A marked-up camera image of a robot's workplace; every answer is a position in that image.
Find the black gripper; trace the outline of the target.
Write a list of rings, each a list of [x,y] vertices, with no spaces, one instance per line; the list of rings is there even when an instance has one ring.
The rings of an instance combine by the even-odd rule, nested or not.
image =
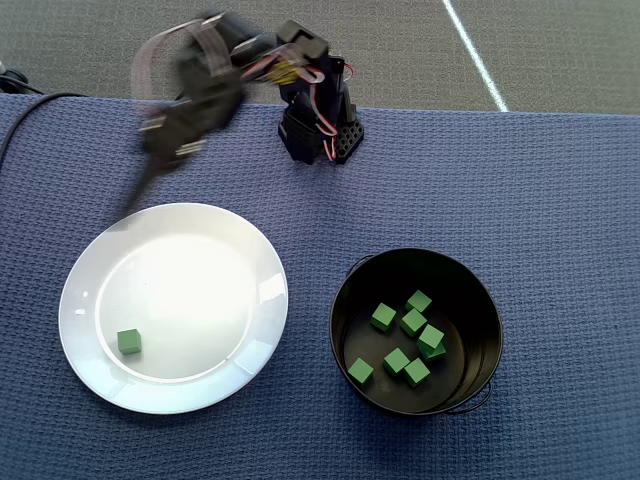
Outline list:
[[[158,107],[141,128],[147,160],[123,213],[128,214],[152,181],[181,164],[209,133],[225,128],[245,98],[241,72],[233,66],[210,69],[199,59],[177,62],[183,97]]]

